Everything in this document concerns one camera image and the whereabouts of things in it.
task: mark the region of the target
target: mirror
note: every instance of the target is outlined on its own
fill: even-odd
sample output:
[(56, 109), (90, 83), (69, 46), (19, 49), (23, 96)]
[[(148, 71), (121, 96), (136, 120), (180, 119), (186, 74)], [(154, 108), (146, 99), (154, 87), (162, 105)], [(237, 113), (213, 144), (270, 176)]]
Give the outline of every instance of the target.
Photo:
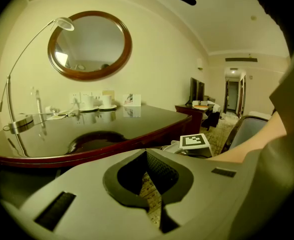
[(131, 36), (118, 18), (102, 11), (84, 11), (69, 18), (75, 29), (58, 27), (49, 40), (49, 59), (58, 72), (76, 80), (95, 80), (127, 62)]

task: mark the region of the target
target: forearm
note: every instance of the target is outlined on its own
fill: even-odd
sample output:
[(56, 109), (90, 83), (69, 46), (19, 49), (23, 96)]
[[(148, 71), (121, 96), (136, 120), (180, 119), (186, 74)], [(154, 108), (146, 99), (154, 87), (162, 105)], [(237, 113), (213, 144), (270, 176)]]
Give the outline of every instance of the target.
[(279, 114), (273, 114), (268, 123), (253, 137), (239, 146), (225, 153), (209, 158), (210, 160), (242, 163), (248, 152), (262, 149), (268, 142), (277, 137), (286, 135)]

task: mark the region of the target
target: television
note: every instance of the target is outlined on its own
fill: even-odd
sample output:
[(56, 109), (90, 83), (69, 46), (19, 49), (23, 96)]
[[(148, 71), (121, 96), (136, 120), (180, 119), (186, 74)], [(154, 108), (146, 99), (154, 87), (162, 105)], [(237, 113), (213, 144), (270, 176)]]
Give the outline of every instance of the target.
[(190, 96), (187, 104), (192, 104), (192, 101), (203, 101), (205, 95), (205, 84), (195, 78), (190, 80)]

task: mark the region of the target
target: lamp head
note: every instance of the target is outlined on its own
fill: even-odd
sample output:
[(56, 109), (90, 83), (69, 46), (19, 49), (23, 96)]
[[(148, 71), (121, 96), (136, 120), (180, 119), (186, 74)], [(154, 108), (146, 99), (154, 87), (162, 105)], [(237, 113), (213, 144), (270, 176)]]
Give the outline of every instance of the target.
[(72, 20), (70, 20), (69, 18), (57, 18), (54, 20), (54, 23), (56, 23), (59, 27), (67, 31), (73, 31), (75, 29)]

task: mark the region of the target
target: saucer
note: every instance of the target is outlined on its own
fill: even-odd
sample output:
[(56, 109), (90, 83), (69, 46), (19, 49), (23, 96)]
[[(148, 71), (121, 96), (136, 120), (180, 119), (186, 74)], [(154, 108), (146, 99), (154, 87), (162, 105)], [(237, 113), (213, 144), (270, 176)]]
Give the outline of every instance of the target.
[(117, 105), (111, 105), (109, 107), (105, 107), (104, 105), (99, 106), (100, 110), (113, 110), (117, 107)]
[(98, 106), (93, 106), (91, 108), (87, 108), (87, 109), (80, 109), (81, 112), (87, 112), (87, 111), (93, 111), (93, 110), (97, 110), (99, 107)]

